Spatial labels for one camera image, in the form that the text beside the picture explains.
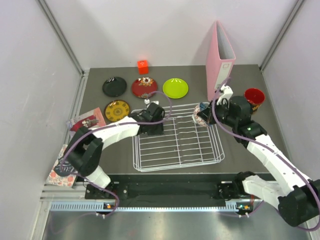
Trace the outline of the red blue patterned bowl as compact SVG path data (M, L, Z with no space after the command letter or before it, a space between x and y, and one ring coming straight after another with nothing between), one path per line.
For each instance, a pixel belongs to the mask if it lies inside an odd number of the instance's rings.
M208 102L200 102L193 110L192 119L201 127L209 127L210 124L210 108Z

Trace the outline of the white wire dish rack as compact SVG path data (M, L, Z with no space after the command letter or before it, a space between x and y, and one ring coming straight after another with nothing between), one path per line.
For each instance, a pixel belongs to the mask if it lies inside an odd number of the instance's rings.
M192 116L196 103L165 107L170 118L160 135L133 137L133 167L142 173L220 163L225 159L217 126L201 126Z

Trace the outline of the green plate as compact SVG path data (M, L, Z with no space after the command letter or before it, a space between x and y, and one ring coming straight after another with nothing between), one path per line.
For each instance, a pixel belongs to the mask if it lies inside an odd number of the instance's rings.
M180 99L188 93L189 86L181 78L170 78L164 82L162 91L171 99Z

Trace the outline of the yellow plate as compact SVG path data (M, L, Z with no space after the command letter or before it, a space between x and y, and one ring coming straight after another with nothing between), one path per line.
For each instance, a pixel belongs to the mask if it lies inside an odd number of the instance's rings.
M104 115L110 122L117 122L127 117L130 113L130 106L124 100L114 100L106 105Z

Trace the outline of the red floral plate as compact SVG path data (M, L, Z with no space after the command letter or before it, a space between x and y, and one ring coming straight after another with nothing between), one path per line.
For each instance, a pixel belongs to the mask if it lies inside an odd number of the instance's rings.
M137 78L131 85L131 92L134 96L145 99L151 92L158 90L158 83L150 77Z

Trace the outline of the red cup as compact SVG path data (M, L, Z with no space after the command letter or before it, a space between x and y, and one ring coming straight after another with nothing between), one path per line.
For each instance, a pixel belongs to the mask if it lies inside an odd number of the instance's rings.
M244 97L250 103L253 114L258 111L259 107L266 99L264 92L258 88L248 88L244 92Z

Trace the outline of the black glossy plate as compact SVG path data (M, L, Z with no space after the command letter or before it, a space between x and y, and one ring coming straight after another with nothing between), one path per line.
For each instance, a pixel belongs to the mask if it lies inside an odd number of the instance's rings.
M108 97L119 97L127 90L127 82L119 76L110 77L102 85L103 93Z

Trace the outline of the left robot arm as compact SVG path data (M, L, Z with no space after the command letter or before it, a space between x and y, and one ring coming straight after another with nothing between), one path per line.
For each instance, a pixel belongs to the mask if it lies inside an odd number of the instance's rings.
M140 134L162 134L164 117L165 110L152 102L146 109L131 113L106 126L93 130L81 127L68 144L62 162L68 162L81 177L96 186L98 195L109 198L114 187L110 177L100 167L102 151L123 139Z

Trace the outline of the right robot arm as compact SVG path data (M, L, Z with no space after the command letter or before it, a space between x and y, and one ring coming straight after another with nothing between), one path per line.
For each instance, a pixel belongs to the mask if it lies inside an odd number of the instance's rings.
M253 154L275 179L270 183L257 174L238 173L233 180L233 192L239 198L254 195L273 206L292 227L320 214L320 181L299 171L276 147L267 131L251 119L252 106L243 96L222 101L199 103L193 120L200 126L226 125L230 134Z

